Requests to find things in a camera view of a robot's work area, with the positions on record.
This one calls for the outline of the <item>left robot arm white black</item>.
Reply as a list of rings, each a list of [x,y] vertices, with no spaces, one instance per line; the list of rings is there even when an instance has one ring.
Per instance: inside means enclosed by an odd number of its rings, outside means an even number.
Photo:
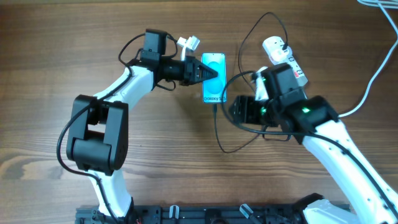
[[[78,95],[72,115],[58,138],[56,153],[67,171],[90,178],[99,200],[102,223],[134,223],[134,201],[122,166],[128,151],[129,112],[161,80],[190,86],[216,78],[218,72],[194,56],[166,55],[168,32],[147,29],[136,56],[123,62],[123,74],[94,96]]]

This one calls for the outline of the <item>turquoise screen smartphone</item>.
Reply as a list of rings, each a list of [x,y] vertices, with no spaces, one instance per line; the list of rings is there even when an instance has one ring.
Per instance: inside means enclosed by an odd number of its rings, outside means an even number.
[[[225,103],[227,100],[226,86],[226,57],[223,53],[203,53],[202,62],[208,67],[215,70],[217,77],[206,80],[202,84],[203,102],[204,103]]]

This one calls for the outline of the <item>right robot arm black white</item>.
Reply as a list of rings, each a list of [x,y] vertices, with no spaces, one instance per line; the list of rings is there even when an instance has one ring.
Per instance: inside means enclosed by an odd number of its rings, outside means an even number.
[[[287,63],[248,73],[253,96],[237,96],[223,109],[229,122],[247,132],[267,131],[249,124],[280,128],[313,154],[338,184],[359,223],[397,223],[397,193],[362,155],[339,114],[322,96],[308,98]]]

